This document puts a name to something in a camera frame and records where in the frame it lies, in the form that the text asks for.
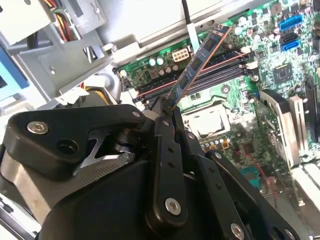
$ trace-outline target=memory chip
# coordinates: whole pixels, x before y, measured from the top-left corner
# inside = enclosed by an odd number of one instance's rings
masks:
[[[286,63],[273,69],[273,79],[275,84],[283,84],[293,78],[292,65]]]

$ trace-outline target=pcie slot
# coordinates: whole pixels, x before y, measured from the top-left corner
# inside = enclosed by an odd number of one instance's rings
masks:
[[[310,126],[311,140],[319,143],[319,109],[317,87],[310,76],[305,84],[305,96],[307,97],[307,108],[309,110],[308,123]]]

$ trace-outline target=black cable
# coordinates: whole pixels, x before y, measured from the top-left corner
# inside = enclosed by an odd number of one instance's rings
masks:
[[[185,23],[188,25],[191,23],[191,20],[190,20],[190,14],[189,14],[187,0],[182,0],[182,6],[183,6],[183,11],[184,11]]]

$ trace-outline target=wire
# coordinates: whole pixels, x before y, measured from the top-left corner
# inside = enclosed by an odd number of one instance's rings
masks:
[[[242,153],[240,151],[237,151],[237,150],[234,150],[235,151],[235,154],[236,155],[242,155],[242,156],[245,156],[246,158],[249,158],[253,161],[253,164],[254,166],[259,170],[259,172],[262,174],[264,180],[266,181],[266,183],[270,186],[271,188],[271,191],[272,191],[272,195],[273,195],[273,198],[274,198],[274,208],[277,209],[278,206],[277,206],[277,195],[276,195],[276,190],[274,189],[274,186],[273,186],[273,182],[271,182],[270,178],[267,177],[265,171],[261,168],[261,166],[257,163],[257,161],[250,155],[248,154],[245,154],[245,153]]]

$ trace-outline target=screw head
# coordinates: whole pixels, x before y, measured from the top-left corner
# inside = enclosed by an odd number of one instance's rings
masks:
[[[296,240],[295,236],[288,229],[285,229],[284,231],[289,236],[290,239]]]
[[[49,132],[49,127],[45,122],[32,121],[26,126],[28,131],[33,134],[43,135]]]
[[[163,122],[163,124],[166,125],[166,126],[169,126],[169,125],[170,125],[166,120],[163,120],[162,122]]]
[[[136,111],[133,111],[132,114],[133,114],[134,116],[136,116],[137,118],[140,118],[140,114],[137,113]]]
[[[244,231],[242,231],[241,227],[236,223],[231,223],[230,225],[232,233],[235,235],[235,237],[239,240],[245,239]]]
[[[174,198],[167,198],[164,202],[166,210],[172,215],[178,216],[181,213],[181,207],[177,200]]]
[[[195,139],[195,135],[193,135],[191,132],[188,133],[188,137],[191,139]]]
[[[220,153],[215,152],[214,155],[217,159],[222,159],[222,156],[220,155]]]

